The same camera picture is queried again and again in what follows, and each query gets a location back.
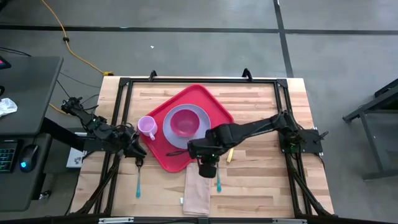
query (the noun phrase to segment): concrete floor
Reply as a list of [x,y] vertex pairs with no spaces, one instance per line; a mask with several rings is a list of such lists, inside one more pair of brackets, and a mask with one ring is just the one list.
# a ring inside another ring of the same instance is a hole
[[[276,29],[272,0],[47,0],[68,26],[213,27]],[[397,30],[395,0],[280,0],[286,29]],[[13,0],[0,12],[2,24],[57,25],[40,0]],[[83,58],[116,75],[286,77],[279,34],[181,32],[68,32]],[[363,182],[376,163],[360,121],[341,117],[371,99],[398,77],[397,35],[287,35],[294,77],[305,80],[315,125],[329,131],[323,141],[326,176],[335,213],[341,217],[397,222],[398,178]],[[63,73],[92,85],[102,76],[71,56],[57,31],[0,30],[0,46],[33,56],[61,55]],[[75,96],[99,88],[60,75]],[[51,102],[64,92],[56,87]],[[47,116],[64,127],[80,127],[49,108]],[[54,195],[25,213],[0,213],[0,219],[63,215],[77,174],[55,174]]]

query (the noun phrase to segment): beige cloth napkin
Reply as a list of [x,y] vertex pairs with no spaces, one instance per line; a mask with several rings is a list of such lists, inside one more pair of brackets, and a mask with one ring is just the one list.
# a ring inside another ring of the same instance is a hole
[[190,163],[187,166],[182,207],[184,214],[206,216],[210,214],[210,185],[210,178],[204,178],[199,175],[197,163]]

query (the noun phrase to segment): keyboard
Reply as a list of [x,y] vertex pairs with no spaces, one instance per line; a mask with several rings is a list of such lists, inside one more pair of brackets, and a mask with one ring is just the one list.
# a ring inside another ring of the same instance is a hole
[[17,160],[17,153],[22,145],[21,140],[0,141],[0,174],[12,172]]

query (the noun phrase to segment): pink mug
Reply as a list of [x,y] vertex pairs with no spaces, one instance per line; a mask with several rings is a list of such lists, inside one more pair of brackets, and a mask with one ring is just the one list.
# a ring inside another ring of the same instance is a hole
[[145,136],[149,136],[152,140],[155,140],[157,132],[155,119],[151,116],[143,116],[138,121],[138,130]]

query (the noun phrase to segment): wooden table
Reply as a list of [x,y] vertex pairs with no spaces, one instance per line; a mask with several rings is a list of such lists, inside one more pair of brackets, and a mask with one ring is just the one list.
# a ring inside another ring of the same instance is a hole
[[[99,94],[96,114],[110,122],[120,77],[105,77]],[[304,128],[313,126],[304,81],[288,79],[295,119]],[[238,124],[270,117],[277,112],[274,88],[269,84],[203,84],[231,113]],[[128,115],[133,125],[189,83],[135,83]],[[119,121],[123,112],[126,88],[122,96]],[[113,216],[184,217],[180,198],[183,197],[185,170],[171,174],[163,170],[150,150],[141,142],[148,156],[141,169],[141,198],[136,198],[137,168],[134,158],[122,159],[114,195]],[[211,217],[293,217],[292,200],[285,158],[280,152],[277,132],[245,140],[234,150],[233,160],[221,157],[222,192],[216,191],[216,179],[211,185]],[[84,160],[71,212],[81,208],[98,186],[103,152]],[[318,157],[303,154],[307,184],[314,196],[333,213],[325,171]],[[302,192],[299,194],[303,209]],[[108,190],[105,190],[103,207]]]

